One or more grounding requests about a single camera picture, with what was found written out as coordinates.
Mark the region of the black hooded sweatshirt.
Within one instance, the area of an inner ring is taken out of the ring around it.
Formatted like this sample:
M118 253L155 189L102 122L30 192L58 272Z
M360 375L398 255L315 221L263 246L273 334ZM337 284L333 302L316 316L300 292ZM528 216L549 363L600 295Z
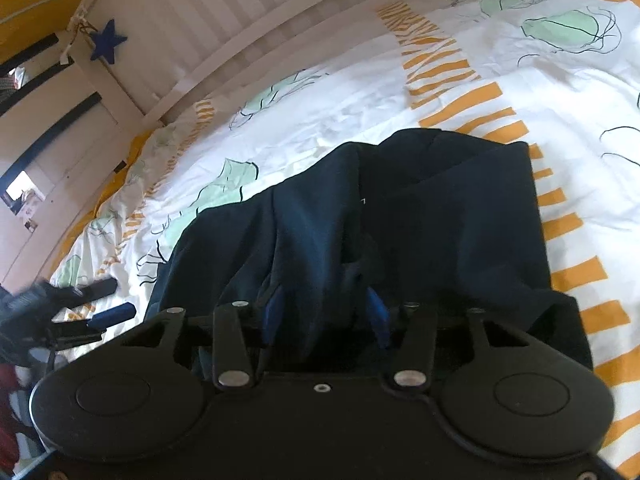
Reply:
M158 269L148 315L207 316L236 300L273 373L375 370L408 302L445 318L479 307L592 363L577 302L551 285L523 142L400 130L203 210Z

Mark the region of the blue star decoration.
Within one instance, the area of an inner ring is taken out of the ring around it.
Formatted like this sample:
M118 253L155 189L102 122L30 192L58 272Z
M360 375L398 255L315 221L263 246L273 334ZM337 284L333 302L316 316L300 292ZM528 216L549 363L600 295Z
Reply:
M108 65L115 64L115 49L127 40L126 36L116 32L114 18L111 18L99 32L90 32L89 38L93 42L90 60L97 61L103 58Z

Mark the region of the white leaf-patterned duvet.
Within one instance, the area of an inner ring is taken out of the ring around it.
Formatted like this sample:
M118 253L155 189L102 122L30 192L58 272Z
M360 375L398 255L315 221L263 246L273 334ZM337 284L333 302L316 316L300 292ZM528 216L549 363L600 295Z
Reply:
M529 145L552 286L578 303L615 399L602 455L639 473L639 0L322 0L246 21L180 99L151 92L149 62L113 76L163 125L70 236L52 281L105 274L145 306L198 207L250 197L338 144L404 127Z

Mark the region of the white wooden bed frame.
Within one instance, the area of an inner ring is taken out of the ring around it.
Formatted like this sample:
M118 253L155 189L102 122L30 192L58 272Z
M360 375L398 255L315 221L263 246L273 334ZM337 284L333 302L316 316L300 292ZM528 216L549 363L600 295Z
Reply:
M1 105L1 284L116 276L149 292L228 174L250 197L416 120L383 10L449 0L1 0L1 49L46 69ZM111 19L127 40L91 61Z

